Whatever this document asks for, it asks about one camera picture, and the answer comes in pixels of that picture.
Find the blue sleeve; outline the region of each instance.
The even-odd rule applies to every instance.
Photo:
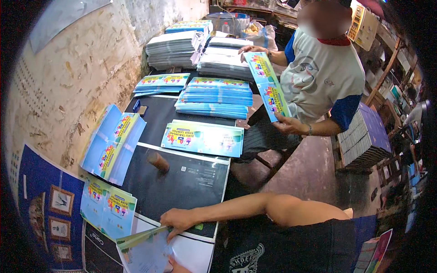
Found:
[[[357,111],[360,104],[361,95],[350,95],[344,99],[336,100],[331,109],[331,119],[333,119],[341,131],[344,132],[349,128],[349,124]]]
[[[291,39],[288,41],[287,46],[285,47],[285,57],[287,57],[287,63],[290,64],[295,60],[295,50],[293,49],[293,42],[295,41],[295,33],[291,36]]]

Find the printing workshop table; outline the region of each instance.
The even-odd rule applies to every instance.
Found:
[[[131,101],[126,112],[132,112],[136,100],[134,98]],[[159,226],[160,216],[171,208],[191,209],[223,201],[229,157],[164,149],[160,145],[166,125],[173,119],[229,126],[235,126],[236,121],[177,113],[174,108],[176,100],[176,96],[168,95],[140,98],[141,105],[148,107],[143,117],[147,125],[121,187],[138,199],[133,234]],[[158,152],[170,164],[167,174],[160,174],[158,169],[147,162],[149,154],[154,152]],[[92,272],[96,266],[99,270],[106,269],[99,266],[102,261],[108,266],[102,272],[123,272],[115,243],[91,225],[85,225],[86,268],[91,270],[88,272]],[[217,226],[217,222],[203,223],[203,226],[191,228],[174,239],[173,249],[178,253],[178,258],[189,261],[195,272],[209,271]]]

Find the white t-shirt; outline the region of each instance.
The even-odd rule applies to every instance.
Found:
[[[353,45],[326,45],[298,28],[293,51],[281,88],[291,115],[302,123],[316,122],[337,100],[363,93],[365,73]]]

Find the black t-shirt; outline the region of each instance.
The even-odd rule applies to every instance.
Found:
[[[350,271],[355,254],[352,220],[284,228],[265,215],[261,218],[233,223],[239,235],[232,236],[230,273]]]

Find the wristwatch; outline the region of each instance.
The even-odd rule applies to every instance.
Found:
[[[307,125],[308,125],[308,135],[312,135],[312,127],[309,124]]]

